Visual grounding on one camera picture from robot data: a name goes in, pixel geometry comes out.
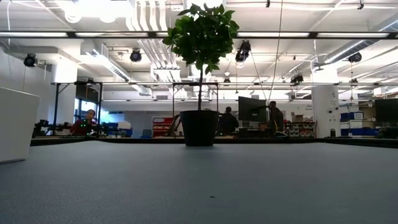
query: black monitor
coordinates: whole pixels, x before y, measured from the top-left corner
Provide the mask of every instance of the black monitor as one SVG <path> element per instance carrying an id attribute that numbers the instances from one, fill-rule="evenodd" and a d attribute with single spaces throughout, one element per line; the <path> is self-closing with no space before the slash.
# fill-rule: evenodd
<path id="1" fill-rule="evenodd" d="M 239 120 L 241 121 L 257 121 L 267 122 L 267 105 L 266 100 L 257 100 L 240 96 L 239 103 Z"/>
<path id="2" fill-rule="evenodd" d="M 398 122 L 398 99 L 375 100 L 376 121 L 385 123 Z"/>

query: man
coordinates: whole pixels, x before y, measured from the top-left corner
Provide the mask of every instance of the man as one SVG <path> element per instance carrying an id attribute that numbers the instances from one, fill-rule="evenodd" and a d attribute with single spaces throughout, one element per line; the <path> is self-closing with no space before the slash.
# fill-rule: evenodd
<path id="1" fill-rule="evenodd" d="M 94 110 L 88 110 L 85 119 L 79 119 L 69 129 L 70 134 L 76 136 L 86 136 L 91 132 L 91 125 L 95 124 L 93 118 L 95 116 Z"/>
<path id="2" fill-rule="evenodd" d="M 235 128 L 239 127 L 238 120 L 231 114 L 231 107 L 227 106 L 225 108 L 225 113 L 220 118 L 220 130 L 223 134 L 232 134 L 235 132 Z"/>
<path id="3" fill-rule="evenodd" d="M 284 114 L 276 107 L 276 102 L 269 103 L 269 128 L 271 133 L 284 130 Z"/>

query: wall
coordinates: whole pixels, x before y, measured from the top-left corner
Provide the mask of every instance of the wall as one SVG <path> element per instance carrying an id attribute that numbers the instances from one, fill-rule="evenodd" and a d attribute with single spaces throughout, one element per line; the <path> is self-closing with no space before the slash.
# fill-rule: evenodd
<path id="1" fill-rule="evenodd" d="M 49 106 L 53 105 L 55 95 L 55 87 L 50 84 L 51 79 L 51 72 L 44 75 L 44 69 L 27 68 L 21 59 L 8 56 L 0 48 L 0 87 L 39 96 L 37 121 L 49 119 Z"/>

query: white column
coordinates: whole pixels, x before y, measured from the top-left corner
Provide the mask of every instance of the white column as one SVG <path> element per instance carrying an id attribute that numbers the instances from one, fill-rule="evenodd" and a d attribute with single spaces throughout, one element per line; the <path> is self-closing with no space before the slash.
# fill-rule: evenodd
<path id="1" fill-rule="evenodd" d="M 56 65 L 52 65 L 52 82 L 67 83 L 75 82 L 77 80 L 77 64 L 67 59 L 59 62 Z M 50 90 L 52 96 L 52 104 L 49 106 L 49 117 L 50 123 L 54 119 L 55 109 L 55 90 L 56 86 Z M 76 86 L 69 85 L 64 89 L 58 96 L 58 113 L 57 123 L 73 122 L 73 114 L 75 110 L 75 97 L 76 97 Z"/>
<path id="2" fill-rule="evenodd" d="M 336 68 L 333 65 L 323 68 L 322 71 L 312 72 L 312 82 L 338 83 Z M 333 132 L 336 137 L 341 136 L 338 97 L 337 86 L 312 87 L 313 120 L 317 122 L 318 138 L 330 137 Z"/>

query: black plant pot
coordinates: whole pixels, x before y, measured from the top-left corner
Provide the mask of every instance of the black plant pot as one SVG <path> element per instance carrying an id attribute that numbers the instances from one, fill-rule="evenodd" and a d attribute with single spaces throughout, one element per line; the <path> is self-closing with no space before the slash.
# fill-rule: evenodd
<path id="1" fill-rule="evenodd" d="M 180 113 L 185 145 L 212 146 L 216 136 L 218 112 L 210 110 Z"/>

